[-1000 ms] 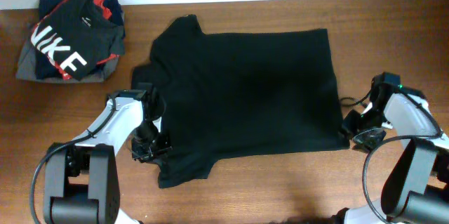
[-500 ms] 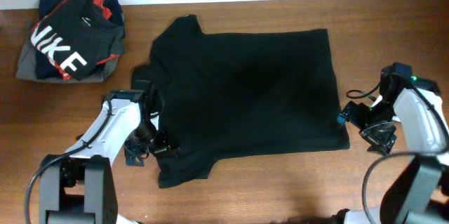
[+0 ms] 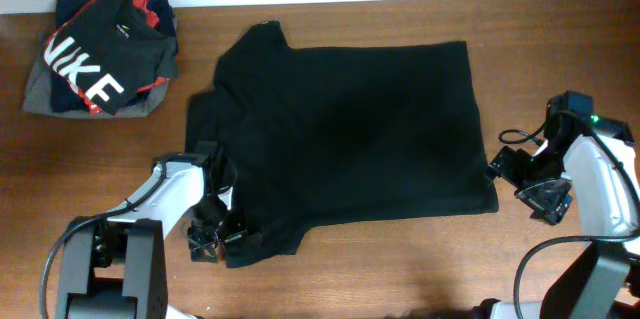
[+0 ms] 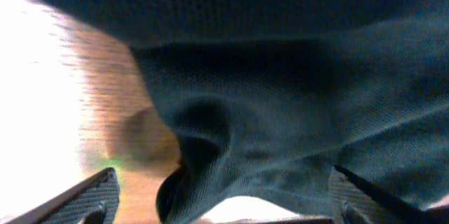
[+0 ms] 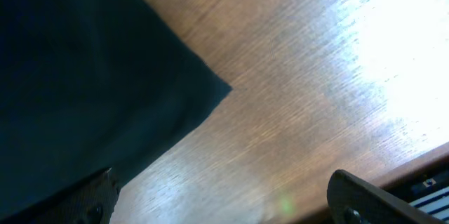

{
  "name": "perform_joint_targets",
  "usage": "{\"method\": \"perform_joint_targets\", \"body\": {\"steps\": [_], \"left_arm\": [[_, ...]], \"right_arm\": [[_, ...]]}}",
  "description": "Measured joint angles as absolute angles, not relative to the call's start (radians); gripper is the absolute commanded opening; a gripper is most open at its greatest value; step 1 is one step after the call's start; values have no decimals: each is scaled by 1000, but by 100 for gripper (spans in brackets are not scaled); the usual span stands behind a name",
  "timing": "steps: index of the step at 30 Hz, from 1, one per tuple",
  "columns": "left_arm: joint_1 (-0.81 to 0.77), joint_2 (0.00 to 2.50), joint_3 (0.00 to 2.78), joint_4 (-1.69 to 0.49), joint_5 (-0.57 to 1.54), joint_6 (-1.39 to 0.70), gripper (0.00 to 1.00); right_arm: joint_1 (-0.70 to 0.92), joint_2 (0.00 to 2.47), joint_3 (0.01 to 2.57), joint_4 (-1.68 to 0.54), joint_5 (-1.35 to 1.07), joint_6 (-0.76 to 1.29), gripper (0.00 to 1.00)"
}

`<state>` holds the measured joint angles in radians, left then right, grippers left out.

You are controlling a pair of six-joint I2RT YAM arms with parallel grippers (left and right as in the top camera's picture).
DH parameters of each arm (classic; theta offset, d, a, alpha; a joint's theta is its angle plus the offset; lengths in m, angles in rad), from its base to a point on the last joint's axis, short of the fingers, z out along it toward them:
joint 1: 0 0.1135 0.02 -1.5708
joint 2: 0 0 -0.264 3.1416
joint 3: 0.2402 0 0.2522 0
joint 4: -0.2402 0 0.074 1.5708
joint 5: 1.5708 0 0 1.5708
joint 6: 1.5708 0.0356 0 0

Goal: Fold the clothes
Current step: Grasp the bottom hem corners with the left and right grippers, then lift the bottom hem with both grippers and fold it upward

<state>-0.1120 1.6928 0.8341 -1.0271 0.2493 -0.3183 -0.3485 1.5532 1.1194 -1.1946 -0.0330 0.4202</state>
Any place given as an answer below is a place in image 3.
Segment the black t-shirt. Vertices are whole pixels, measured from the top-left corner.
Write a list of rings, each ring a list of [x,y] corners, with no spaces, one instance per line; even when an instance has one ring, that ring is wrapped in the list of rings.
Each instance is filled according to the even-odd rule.
[[[185,148],[216,142],[261,248],[228,268],[292,255],[319,226],[494,213],[468,48],[295,49],[252,26],[188,105]]]

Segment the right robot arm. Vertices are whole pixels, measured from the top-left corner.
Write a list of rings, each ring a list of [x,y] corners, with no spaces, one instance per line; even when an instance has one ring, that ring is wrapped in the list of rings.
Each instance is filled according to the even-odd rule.
[[[521,142],[538,144],[535,153]],[[532,219],[556,225],[572,202],[582,232],[546,240],[530,249],[516,270],[511,301],[487,299],[477,318],[636,318],[637,303],[618,300],[621,289],[639,295],[639,183],[635,140],[629,125],[594,110],[592,97],[567,91],[552,97],[539,129],[521,141],[506,140],[488,164],[489,181],[510,183]],[[524,269],[542,250],[585,243],[584,251],[538,302],[520,297]]]

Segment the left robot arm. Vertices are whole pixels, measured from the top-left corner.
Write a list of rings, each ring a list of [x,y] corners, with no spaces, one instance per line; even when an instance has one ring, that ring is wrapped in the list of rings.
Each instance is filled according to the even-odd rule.
[[[182,318],[168,296],[165,239],[186,213],[195,261],[214,262],[260,241],[235,197],[238,172],[216,142],[156,158],[150,177],[118,206],[71,221],[45,267],[62,257],[58,318]]]

